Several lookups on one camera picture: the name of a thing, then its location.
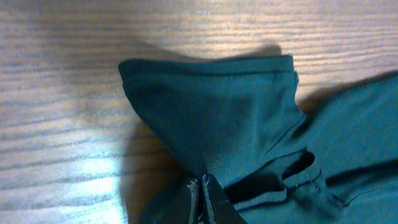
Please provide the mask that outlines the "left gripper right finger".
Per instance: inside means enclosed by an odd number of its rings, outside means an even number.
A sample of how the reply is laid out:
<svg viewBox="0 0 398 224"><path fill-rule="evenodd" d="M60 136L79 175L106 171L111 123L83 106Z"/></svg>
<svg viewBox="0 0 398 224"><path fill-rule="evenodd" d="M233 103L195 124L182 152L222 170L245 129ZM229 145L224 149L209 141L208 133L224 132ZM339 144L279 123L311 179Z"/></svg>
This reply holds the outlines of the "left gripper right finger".
<svg viewBox="0 0 398 224"><path fill-rule="evenodd" d="M212 174L202 177L203 222L206 224L247 224L229 201L223 188Z"/></svg>

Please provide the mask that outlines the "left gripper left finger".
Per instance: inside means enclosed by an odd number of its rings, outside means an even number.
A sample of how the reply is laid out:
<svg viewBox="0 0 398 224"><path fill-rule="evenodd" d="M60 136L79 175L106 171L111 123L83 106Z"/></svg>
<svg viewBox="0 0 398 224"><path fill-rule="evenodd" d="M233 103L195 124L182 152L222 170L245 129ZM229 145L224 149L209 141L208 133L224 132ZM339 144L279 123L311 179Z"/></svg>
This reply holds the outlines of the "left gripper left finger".
<svg viewBox="0 0 398 224"><path fill-rule="evenodd" d="M148 203L138 224L198 223L198 196L196 178L173 182Z"/></svg>

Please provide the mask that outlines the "black shorts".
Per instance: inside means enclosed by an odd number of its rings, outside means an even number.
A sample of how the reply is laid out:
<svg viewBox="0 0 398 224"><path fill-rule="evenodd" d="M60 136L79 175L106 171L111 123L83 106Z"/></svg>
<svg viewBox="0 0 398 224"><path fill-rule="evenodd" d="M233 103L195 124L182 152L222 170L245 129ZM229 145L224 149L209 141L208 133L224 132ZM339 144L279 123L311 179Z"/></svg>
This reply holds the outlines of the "black shorts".
<svg viewBox="0 0 398 224"><path fill-rule="evenodd" d="M247 223L397 222L397 72L295 104L291 56L118 66L134 111L199 183L212 174Z"/></svg>

